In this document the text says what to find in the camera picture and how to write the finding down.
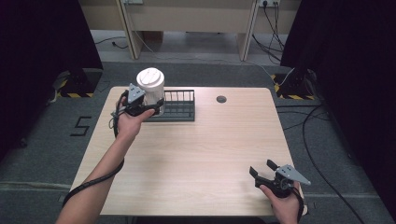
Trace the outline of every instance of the black stand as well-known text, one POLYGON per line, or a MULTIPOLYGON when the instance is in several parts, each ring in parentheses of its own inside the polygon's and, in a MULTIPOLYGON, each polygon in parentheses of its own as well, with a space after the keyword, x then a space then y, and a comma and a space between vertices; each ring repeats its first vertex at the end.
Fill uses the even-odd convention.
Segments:
POLYGON ((314 100, 313 91, 306 79, 306 73, 302 72, 302 70, 294 69, 289 75, 274 74, 277 97, 294 100, 314 100))
POLYGON ((58 90, 59 97, 92 97, 103 71, 70 71, 70 76, 58 90))

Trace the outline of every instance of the black wire basket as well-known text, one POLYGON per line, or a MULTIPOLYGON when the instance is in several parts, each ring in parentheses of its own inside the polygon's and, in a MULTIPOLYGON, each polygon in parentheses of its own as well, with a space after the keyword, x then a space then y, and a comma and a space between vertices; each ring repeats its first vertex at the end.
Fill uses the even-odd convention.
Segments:
POLYGON ((164 112, 146 122, 195 121, 194 90, 164 91, 164 112))

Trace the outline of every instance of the black curtain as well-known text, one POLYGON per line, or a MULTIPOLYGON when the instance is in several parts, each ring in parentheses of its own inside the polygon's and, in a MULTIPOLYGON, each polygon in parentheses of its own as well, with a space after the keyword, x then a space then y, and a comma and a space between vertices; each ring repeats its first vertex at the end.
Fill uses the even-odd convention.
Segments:
POLYGON ((317 72, 346 148, 396 219, 394 6, 391 0, 302 0, 281 64, 317 72))
POLYGON ((0 160, 33 125, 63 71, 103 68, 78 0, 0 1, 0 160))

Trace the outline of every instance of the wall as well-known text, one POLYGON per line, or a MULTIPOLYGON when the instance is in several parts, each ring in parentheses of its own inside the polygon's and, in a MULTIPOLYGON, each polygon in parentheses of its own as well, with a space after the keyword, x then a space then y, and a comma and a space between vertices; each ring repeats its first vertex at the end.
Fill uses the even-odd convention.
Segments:
POLYGON ((124 30, 117 0, 79 0, 91 30, 124 30))

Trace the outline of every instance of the human arm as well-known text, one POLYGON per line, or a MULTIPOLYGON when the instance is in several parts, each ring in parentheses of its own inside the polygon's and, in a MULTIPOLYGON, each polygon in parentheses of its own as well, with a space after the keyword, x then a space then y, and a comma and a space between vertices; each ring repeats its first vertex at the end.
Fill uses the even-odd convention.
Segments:
MULTIPOLYGON (((298 189, 300 187, 300 184, 298 182, 294 182, 294 187, 298 189)), ((268 189, 264 185, 261 185, 260 189, 271 201, 274 214, 280 224, 298 223, 297 217, 300 203, 293 193, 291 193, 290 196, 287 198, 278 198, 270 189, 268 189)))
MULTIPOLYGON (((114 171, 138 135, 143 120, 151 117, 153 113, 154 110, 151 109, 137 117, 129 116, 126 113, 120 115, 117 138, 83 183, 114 171)), ((113 179, 114 176, 90 186, 70 198, 56 223, 94 223, 102 211, 113 179)))

